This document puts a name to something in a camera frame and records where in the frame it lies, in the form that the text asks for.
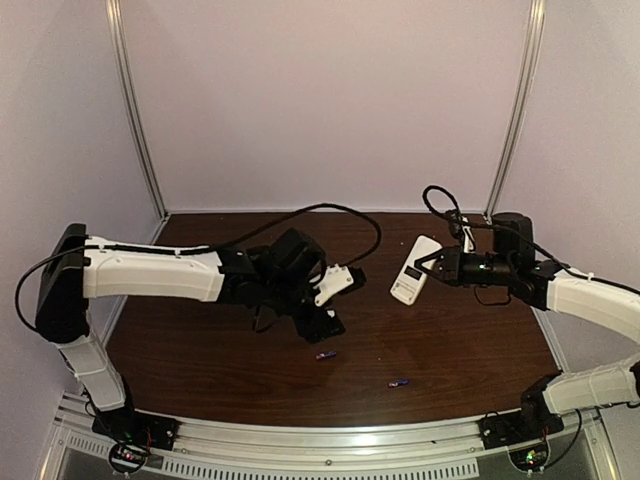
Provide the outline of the white remote control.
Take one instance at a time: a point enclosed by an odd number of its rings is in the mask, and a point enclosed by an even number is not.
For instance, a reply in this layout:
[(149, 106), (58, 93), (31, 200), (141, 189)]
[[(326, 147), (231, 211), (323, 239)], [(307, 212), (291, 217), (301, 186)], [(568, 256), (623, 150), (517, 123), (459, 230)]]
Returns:
[(390, 288), (390, 294), (396, 300), (407, 306), (415, 303), (428, 278), (425, 270), (430, 270), (435, 260), (423, 262), (420, 267), (416, 267), (415, 262), (438, 252), (441, 248), (442, 245), (430, 237), (419, 235), (416, 238)]

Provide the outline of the purple battery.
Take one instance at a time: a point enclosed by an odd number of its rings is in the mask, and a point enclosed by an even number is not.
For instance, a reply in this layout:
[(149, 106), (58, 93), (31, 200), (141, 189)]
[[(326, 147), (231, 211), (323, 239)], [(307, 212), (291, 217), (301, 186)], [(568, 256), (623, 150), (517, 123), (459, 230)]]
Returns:
[(321, 353), (318, 353), (318, 354), (315, 355), (315, 360), (316, 361), (321, 361), (321, 360), (334, 358), (336, 356), (337, 356), (337, 352), (335, 352), (335, 351), (321, 352)]
[(408, 384), (409, 384), (409, 380), (408, 379), (399, 379), (399, 380), (394, 380), (394, 381), (388, 382), (387, 387), (388, 388), (398, 388), (398, 387), (406, 386)]

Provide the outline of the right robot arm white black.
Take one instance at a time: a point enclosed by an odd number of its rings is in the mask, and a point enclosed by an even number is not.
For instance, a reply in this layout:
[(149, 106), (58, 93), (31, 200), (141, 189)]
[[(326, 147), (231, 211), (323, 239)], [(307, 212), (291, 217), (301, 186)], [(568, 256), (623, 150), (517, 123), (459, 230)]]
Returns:
[[(589, 321), (639, 341), (639, 294), (551, 260), (531, 256), (467, 253), (440, 247), (407, 258), (401, 274), (422, 289), (427, 278), (449, 286), (500, 286), (508, 295), (541, 310)], [(521, 396), (521, 415), (539, 431), (560, 415), (583, 408), (639, 404), (639, 355), (589, 370), (547, 376)]]

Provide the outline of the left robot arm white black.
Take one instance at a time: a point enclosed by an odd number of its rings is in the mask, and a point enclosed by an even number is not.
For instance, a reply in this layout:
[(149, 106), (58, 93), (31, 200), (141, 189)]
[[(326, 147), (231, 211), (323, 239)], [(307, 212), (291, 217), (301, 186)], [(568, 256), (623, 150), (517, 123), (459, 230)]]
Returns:
[(132, 427), (140, 415), (89, 324), (90, 300), (163, 297), (268, 308), (290, 317), (301, 338), (317, 343), (343, 333), (329, 303), (359, 280), (349, 267), (329, 265), (322, 248), (296, 229), (245, 250), (119, 244), (71, 224), (41, 270), (35, 330), (61, 353), (106, 431)]

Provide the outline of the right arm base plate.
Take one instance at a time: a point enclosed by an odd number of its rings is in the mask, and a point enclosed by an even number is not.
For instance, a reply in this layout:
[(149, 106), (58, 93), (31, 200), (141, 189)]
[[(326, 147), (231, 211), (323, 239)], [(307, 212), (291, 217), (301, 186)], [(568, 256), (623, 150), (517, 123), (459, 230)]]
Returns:
[(557, 415), (531, 420), (520, 409), (504, 413), (490, 411), (476, 424), (485, 450), (542, 440), (564, 429), (563, 420)]

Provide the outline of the front aluminium rail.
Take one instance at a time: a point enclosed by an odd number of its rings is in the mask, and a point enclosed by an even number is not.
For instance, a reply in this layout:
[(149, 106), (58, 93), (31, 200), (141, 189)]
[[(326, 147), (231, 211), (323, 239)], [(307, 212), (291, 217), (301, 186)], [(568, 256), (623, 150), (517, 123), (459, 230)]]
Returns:
[(487, 448), (499, 413), (382, 427), (305, 428), (180, 417), (170, 450), (154, 449), (135, 479), (618, 479), (598, 412), (564, 417), (540, 473), (518, 469), (524, 444)]

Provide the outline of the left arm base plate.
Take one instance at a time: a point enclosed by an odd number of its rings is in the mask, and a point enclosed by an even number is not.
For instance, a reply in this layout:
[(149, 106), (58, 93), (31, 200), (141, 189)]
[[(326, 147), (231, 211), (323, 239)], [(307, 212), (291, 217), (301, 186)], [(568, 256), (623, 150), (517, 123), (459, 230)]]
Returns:
[(94, 414), (92, 431), (117, 443), (171, 451), (180, 422), (129, 407)]

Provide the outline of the right aluminium frame post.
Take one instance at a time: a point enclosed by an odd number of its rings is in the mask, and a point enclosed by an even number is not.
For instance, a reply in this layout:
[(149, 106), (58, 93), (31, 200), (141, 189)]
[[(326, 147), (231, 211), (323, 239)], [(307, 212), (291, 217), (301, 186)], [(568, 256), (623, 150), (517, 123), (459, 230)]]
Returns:
[(533, 88), (543, 42), (545, 19), (546, 1), (531, 1), (514, 100), (497, 170), (483, 213), (488, 222), (492, 221), (497, 211), (524, 125), (527, 104)]

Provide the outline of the aluminium frame post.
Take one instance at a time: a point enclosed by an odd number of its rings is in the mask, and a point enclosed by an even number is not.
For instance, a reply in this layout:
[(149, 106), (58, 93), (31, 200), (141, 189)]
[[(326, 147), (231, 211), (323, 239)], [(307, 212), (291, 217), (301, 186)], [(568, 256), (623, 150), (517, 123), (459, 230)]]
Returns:
[(131, 62), (127, 49), (122, 16), (122, 2), (119, 0), (106, 0), (105, 7), (107, 23), (115, 55), (117, 75), (119, 78), (126, 117), (137, 159), (155, 214), (159, 219), (164, 220), (168, 217), (169, 212), (161, 193), (161, 188), (152, 163), (149, 145), (142, 123), (131, 70)]
[(531, 1), (514, 100), (497, 170), (483, 213), (488, 222), (492, 221), (497, 211), (524, 125), (527, 104), (533, 88), (543, 42), (545, 19), (546, 1)]

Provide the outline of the left aluminium frame post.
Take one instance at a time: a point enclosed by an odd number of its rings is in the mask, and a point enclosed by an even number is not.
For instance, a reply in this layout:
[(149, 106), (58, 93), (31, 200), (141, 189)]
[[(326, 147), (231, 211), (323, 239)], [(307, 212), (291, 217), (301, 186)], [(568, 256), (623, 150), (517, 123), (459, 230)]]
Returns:
[(159, 219), (164, 220), (168, 217), (169, 212), (161, 193), (161, 188), (152, 163), (149, 145), (142, 123), (131, 70), (131, 62), (127, 49), (122, 16), (122, 2), (119, 0), (106, 0), (105, 7), (107, 23), (115, 55), (117, 75), (119, 78), (126, 117), (137, 159), (155, 214)]

